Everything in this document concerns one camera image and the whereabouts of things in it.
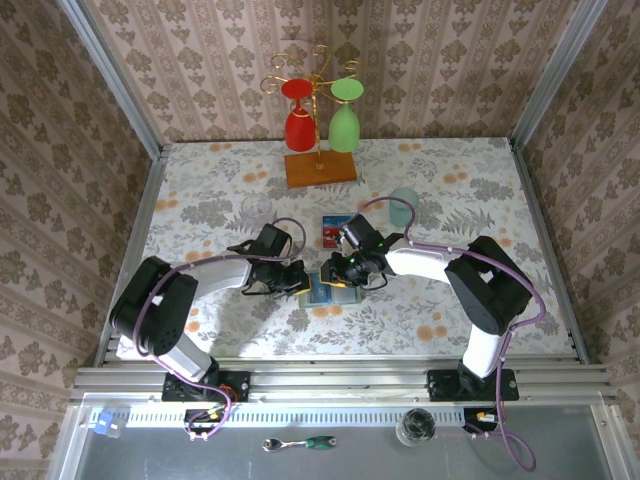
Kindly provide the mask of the aluminium frame post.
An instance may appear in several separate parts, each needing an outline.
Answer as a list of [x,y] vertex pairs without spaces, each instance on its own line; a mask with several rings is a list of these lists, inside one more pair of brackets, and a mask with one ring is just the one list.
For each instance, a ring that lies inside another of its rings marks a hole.
[[84,0],[57,0],[152,162],[162,144]]
[[607,2],[608,0],[579,0],[511,135],[513,150],[522,150],[533,136]]

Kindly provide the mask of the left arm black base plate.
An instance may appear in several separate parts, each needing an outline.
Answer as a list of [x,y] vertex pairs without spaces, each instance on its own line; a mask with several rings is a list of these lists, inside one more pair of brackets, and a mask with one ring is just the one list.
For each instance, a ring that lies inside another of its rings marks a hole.
[[[248,371],[219,370],[215,373],[208,373],[201,380],[201,383],[227,391],[233,402],[247,402],[251,374]],[[205,402],[222,401],[223,398],[216,392],[188,385],[175,375],[167,373],[162,388],[162,400],[165,402]]]

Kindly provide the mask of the clear glass jar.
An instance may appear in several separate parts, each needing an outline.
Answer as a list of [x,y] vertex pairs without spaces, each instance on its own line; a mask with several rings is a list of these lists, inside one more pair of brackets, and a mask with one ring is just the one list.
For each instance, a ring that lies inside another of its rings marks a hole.
[[407,447],[426,444],[435,437],[435,418],[425,409],[413,408],[396,422],[395,432],[398,440]]

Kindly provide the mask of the teal frosted tumbler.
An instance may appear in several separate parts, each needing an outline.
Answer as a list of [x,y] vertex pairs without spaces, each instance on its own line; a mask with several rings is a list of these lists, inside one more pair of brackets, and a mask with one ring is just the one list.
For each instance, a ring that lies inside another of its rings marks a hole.
[[417,214],[419,196],[409,187],[400,187],[391,193],[393,200],[389,202],[390,222],[398,228],[404,228]]

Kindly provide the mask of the blue credit card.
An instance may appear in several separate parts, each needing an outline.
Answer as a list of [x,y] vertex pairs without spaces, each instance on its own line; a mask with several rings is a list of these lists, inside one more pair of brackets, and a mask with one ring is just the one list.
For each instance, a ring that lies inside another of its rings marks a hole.
[[304,304],[310,307],[325,306],[332,303],[332,288],[326,284],[313,286],[304,298]]

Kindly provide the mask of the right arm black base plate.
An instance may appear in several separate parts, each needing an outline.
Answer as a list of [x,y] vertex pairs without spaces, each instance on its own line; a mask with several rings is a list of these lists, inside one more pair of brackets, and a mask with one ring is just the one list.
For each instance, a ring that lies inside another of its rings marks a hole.
[[[470,374],[460,375],[455,369],[435,369],[427,372],[426,379],[429,398],[433,402],[496,401],[496,371],[486,379],[478,380]],[[502,370],[499,386],[502,400],[517,401],[520,398],[513,370]]]

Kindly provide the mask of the green card holder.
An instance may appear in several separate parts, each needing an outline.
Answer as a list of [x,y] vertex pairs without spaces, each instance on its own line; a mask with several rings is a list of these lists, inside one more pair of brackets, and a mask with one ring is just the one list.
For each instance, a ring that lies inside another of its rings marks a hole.
[[[311,280],[311,288],[313,286],[323,284],[320,281],[320,273],[310,272],[309,279]],[[330,305],[325,306],[317,306],[310,307],[304,304],[305,294],[298,296],[298,302],[300,308],[320,308],[320,307],[329,307],[329,306],[343,306],[343,305],[352,305],[358,304],[362,301],[362,295],[359,288],[336,288],[332,287],[332,303]]]

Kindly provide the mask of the green wine glass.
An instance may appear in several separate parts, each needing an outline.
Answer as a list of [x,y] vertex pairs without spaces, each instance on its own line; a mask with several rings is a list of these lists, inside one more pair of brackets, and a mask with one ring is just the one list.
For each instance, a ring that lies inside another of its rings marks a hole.
[[329,146],[336,152],[352,153],[359,145],[360,122],[351,104],[363,95],[364,86],[355,78],[342,78],[331,85],[331,93],[341,107],[329,124]]

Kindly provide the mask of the clear glass tumbler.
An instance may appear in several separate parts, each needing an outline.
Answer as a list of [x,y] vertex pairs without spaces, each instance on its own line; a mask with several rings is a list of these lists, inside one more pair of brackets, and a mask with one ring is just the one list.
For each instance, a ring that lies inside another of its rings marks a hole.
[[248,230],[259,231],[265,224],[274,220],[271,199],[264,193],[249,194],[241,202],[240,217]]

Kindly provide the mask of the blue white connector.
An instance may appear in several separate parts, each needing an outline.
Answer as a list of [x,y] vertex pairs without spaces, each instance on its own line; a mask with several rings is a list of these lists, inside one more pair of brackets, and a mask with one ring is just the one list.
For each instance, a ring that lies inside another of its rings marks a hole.
[[101,411],[97,417],[93,431],[97,435],[116,439],[122,435],[125,427],[126,422],[122,418],[117,417],[112,412]]

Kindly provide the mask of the aluminium mounting rail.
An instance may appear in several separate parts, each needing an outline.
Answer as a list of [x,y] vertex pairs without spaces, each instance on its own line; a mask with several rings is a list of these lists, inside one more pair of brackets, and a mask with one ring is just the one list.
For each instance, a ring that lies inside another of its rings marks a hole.
[[[426,402],[428,371],[453,369],[457,362],[420,356],[336,356],[222,358],[219,364],[224,370],[250,372],[253,403],[409,405]],[[589,404],[616,394],[601,365],[569,357],[514,356],[507,366],[514,371],[520,399],[526,404]],[[80,369],[71,397],[157,401],[164,377],[154,363],[112,359],[98,368]]]

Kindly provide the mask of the floral patterned tablecloth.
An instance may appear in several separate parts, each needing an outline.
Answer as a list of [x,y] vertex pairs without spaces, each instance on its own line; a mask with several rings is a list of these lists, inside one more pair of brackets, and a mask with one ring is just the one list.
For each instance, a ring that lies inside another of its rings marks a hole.
[[[350,183],[291,189],[282,142],[186,143],[172,146],[144,252],[170,263],[216,255],[258,234],[246,216],[252,194],[268,198],[318,270],[329,251],[322,219],[362,211],[383,234],[393,231],[387,196],[410,188],[419,198],[410,235],[425,243],[464,246],[494,238],[532,281],[546,304],[510,344],[511,355],[573,354],[509,142],[504,138],[364,140]],[[189,311],[185,334],[217,358],[274,355],[460,356],[471,324],[451,288],[412,276],[393,277],[354,305],[303,308],[295,298],[223,291]]]

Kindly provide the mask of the black connector bracket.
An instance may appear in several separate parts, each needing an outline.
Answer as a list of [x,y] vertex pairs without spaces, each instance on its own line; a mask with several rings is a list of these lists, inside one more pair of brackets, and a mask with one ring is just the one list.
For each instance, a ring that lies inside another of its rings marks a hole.
[[463,409],[464,430],[469,433],[484,434],[498,428],[498,415],[495,409],[471,408]]
[[184,413],[184,430],[195,436],[208,435],[222,420],[225,410],[220,408],[187,409]]

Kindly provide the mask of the red wine glass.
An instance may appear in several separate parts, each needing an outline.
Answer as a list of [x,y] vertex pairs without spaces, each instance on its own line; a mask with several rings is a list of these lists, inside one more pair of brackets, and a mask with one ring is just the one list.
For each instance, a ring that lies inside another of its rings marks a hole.
[[284,139],[287,147],[295,152],[306,152],[316,144],[315,121],[302,106],[302,101],[313,91],[309,80],[296,78],[286,81],[282,94],[293,101],[293,107],[285,122]]

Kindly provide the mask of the green handled ratchet wrench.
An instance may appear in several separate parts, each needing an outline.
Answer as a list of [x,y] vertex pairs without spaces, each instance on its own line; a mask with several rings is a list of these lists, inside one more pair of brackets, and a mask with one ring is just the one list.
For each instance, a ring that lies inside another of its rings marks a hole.
[[314,436],[299,441],[282,441],[277,438],[268,438],[262,444],[262,448],[266,452],[275,452],[287,448],[328,450],[336,446],[337,439],[334,436]]

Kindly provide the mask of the aluminium side rail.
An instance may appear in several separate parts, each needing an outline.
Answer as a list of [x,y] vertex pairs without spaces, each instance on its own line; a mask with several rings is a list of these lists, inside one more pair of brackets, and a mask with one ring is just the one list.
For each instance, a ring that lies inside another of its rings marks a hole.
[[128,245],[120,268],[120,273],[115,285],[115,290],[107,310],[105,324],[101,333],[99,345],[94,357],[93,366],[100,368],[105,362],[105,357],[109,351],[109,342],[115,333],[110,323],[110,314],[115,307],[117,300],[127,286],[131,276],[135,273],[146,244],[147,232],[149,230],[159,191],[164,179],[166,165],[170,156],[173,144],[165,144],[161,147],[159,155],[152,161],[147,181],[140,199],[139,208],[129,236]]
[[560,265],[553,249],[553,244],[547,229],[545,217],[541,209],[540,202],[536,196],[536,191],[532,179],[527,169],[522,148],[519,147],[514,140],[509,139],[508,143],[514,157],[515,167],[521,181],[522,189],[527,200],[530,214],[532,216],[532,221],[536,229],[541,250],[545,258],[549,277],[554,289],[556,300],[558,301],[559,310],[563,315],[565,327],[568,331],[568,336],[571,338],[576,358],[582,364],[591,364],[591,360],[589,358],[589,354],[582,338],[580,327],[571,303],[569,292],[565,285]]

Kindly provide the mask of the grey metal shelf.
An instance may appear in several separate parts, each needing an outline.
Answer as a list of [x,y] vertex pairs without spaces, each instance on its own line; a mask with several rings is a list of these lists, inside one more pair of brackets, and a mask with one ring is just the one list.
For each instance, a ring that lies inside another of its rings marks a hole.
[[[69,408],[47,480],[640,480],[613,405],[522,406],[507,410],[506,428],[533,452],[527,473],[499,436],[463,430],[458,407],[432,406],[435,437],[403,445],[395,427],[229,428],[191,440],[183,428],[124,428],[119,438],[83,425],[94,408],[163,405],[84,402]],[[265,439],[334,436],[328,450],[266,452]]]

